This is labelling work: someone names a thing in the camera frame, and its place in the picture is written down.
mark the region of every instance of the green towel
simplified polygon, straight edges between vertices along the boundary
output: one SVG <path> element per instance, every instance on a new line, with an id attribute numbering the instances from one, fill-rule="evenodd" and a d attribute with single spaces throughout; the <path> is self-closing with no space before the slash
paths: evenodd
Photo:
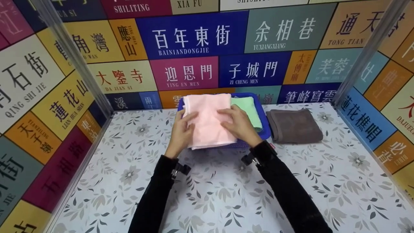
<path id="1" fill-rule="evenodd" d="M 262 122 L 260 121 L 258 112 L 256 110 L 253 97 L 232 98 L 231 104 L 237 105 L 239 108 L 241 108 L 247 113 L 247 115 L 249 116 L 249 120 L 255 128 L 256 132 L 262 131 Z"/>

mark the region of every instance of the pink towel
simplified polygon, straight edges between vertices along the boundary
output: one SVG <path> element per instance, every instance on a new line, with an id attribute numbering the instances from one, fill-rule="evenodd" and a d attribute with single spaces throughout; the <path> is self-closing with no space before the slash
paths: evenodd
<path id="1" fill-rule="evenodd" d="M 233 119 L 225 114 L 218 114 L 219 109 L 229 109 L 231 94 L 218 95 L 187 95 L 183 97 L 185 105 L 184 116 L 198 112 L 198 116 L 189 121 L 195 124 L 193 143 L 188 147 L 193 150 L 235 143 L 237 139 L 225 128 L 221 122 L 232 123 Z"/>

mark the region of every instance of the black sleeve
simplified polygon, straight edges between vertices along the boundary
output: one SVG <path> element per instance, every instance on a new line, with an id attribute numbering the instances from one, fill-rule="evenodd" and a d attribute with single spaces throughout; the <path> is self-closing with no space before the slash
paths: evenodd
<path id="1" fill-rule="evenodd" d="M 263 141 L 250 151 L 259 161 L 257 168 L 272 187 L 295 233 L 332 233 L 306 190 L 268 142 Z"/>
<path id="2" fill-rule="evenodd" d="M 167 203 L 168 194 L 174 184 L 171 173 L 178 160 L 161 155 L 147 189 L 132 218 L 128 233 L 157 233 Z"/>

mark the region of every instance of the black clip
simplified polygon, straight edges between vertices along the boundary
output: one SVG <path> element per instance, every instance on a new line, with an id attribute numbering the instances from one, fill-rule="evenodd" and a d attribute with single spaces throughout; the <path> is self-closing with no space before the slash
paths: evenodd
<path id="1" fill-rule="evenodd" d="M 254 159 L 255 157 L 253 156 L 253 154 L 252 153 L 249 153 L 248 155 L 245 155 L 245 156 L 243 156 L 242 158 L 241 158 L 241 161 L 246 165 L 246 166 L 249 166 L 252 162 L 253 162 L 253 159 Z"/>
<path id="2" fill-rule="evenodd" d="M 188 173 L 191 171 L 191 167 L 187 164 L 183 166 L 180 163 L 177 163 L 175 170 L 183 173 L 184 175 L 188 175 Z"/>

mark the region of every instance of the blue plastic basket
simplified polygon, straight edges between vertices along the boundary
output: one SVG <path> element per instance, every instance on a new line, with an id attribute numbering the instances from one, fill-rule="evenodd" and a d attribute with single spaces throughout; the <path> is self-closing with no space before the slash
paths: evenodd
<path id="1" fill-rule="evenodd" d="M 265 111 L 263 110 L 263 107 L 260 104 L 260 101 L 257 95 L 254 93 L 250 93 L 250 92 L 243 92 L 243 93 L 232 93 L 231 97 L 233 98 L 253 97 L 256 111 L 258 112 L 258 115 L 259 115 L 260 121 L 262 122 L 262 127 L 263 127 L 263 129 L 260 132 L 258 132 L 258 134 L 261 139 L 263 140 L 268 139 L 271 134 L 269 122 L 267 121 Z M 181 98 L 180 102 L 178 103 L 178 111 L 183 109 L 183 105 L 184 105 L 184 100 Z M 239 148 L 239 147 L 245 148 L 245 147 L 249 147 L 249 145 L 245 141 L 238 139 L 236 143 L 232 143 L 226 146 L 220 146 L 219 148 Z"/>

